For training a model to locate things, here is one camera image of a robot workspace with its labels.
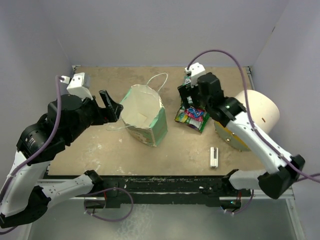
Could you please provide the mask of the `teal pink snack packet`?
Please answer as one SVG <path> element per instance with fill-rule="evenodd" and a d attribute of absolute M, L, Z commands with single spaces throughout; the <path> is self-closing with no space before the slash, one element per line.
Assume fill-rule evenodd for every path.
<path fill-rule="evenodd" d="M 184 78 L 183 78 L 183 86 L 184 85 L 188 85 L 188 84 L 190 84 L 192 81 L 191 81 L 191 77 L 190 76 L 188 76 L 188 75 L 186 75 L 186 76 L 184 76 Z"/>

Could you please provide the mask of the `red snack packet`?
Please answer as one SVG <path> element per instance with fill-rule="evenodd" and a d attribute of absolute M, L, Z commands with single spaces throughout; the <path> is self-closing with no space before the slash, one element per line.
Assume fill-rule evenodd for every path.
<path fill-rule="evenodd" d="M 205 112 L 201 109 L 189 107 L 184 112 L 187 114 L 188 117 L 190 117 L 198 122 L 203 121 L 203 116 L 204 116 Z"/>

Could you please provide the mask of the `green Fox's candy bag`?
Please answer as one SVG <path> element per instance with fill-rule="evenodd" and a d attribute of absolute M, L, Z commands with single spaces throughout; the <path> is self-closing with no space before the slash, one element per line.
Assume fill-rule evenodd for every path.
<path fill-rule="evenodd" d="M 210 116 L 204 109 L 200 109 L 200 108 L 198 108 L 198 109 L 204 111 L 203 121 L 197 121 L 197 120 L 194 120 L 194 119 L 188 117 L 188 115 L 185 113 L 186 109 L 183 109 L 182 106 L 177 111 L 174 120 L 177 123 L 185 124 L 188 127 L 195 129 L 198 132 L 202 133 L 204 131 L 204 128 L 205 128 Z"/>

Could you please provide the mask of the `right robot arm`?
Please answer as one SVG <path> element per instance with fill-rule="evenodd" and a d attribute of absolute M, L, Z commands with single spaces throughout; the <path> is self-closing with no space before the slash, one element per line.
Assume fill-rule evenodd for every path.
<path fill-rule="evenodd" d="M 213 120 L 235 133 L 264 165 L 264 170 L 232 170 L 223 178 L 223 192 L 233 196 L 242 189 L 261 190 L 278 199 L 298 180 L 305 159 L 284 150 L 251 121 L 245 106 L 234 97 L 226 97 L 220 80 L 211 72 L 197 78 L 188 73 L 186 80 L 177 88 L 183 106 L 203 107 Z"/>

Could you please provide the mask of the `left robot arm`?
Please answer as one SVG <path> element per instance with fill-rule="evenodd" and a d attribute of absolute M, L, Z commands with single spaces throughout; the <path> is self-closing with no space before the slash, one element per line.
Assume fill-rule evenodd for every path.
<path fill-rule="evenodd" d="M 0 192 L 0 226 L 3 229 L 30 224 L 54 205 L 76 196 L 98 196 L 104 181 L 95 170 L 60 184 L 43 186 L 38 179 L 57 154 L 69 147 L 87 128 L 115 123 L 123 105 L 99 91 L 104 107 L 95 97 L 81 99 L 64 94 L 47 106 L 47 113 L 28 126 L 17 142 L 15 159 Z"/>

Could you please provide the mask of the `green patterned paper bag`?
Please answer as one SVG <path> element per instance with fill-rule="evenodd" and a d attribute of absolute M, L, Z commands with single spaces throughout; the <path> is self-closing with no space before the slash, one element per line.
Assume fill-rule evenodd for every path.
<path fill-rule="evenodd" d="M 162 85 L 154 90 L 150 82 L 161 75 L 165 76 Z M 166 72 L 151 77 L 146 84 L 132 85 L 120 102 L 123 110 L 120 114 L 122 127 L 110 126 L 107 131 L 127 130 L 127 132 L 149 147 L 157 147 L 168 132 L 166 110 L 160 96 L 160 90 L 168 80 Z"/>

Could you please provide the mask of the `blue small snack packet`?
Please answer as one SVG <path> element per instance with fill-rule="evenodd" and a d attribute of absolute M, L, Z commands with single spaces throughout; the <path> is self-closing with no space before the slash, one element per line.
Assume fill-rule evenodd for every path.
<path fill-rule="evenodd" d="M 189 117 L 192 117 L 194 119 L 197 119 L 197 118 L 200 118 L 204 115 L 204 111 L 201 110 L 201 109 L 197 109 L 197 108 L 194 108 L 194 107 L 189 107 L 186 112 L 188 113 L 188 116 Z"/>

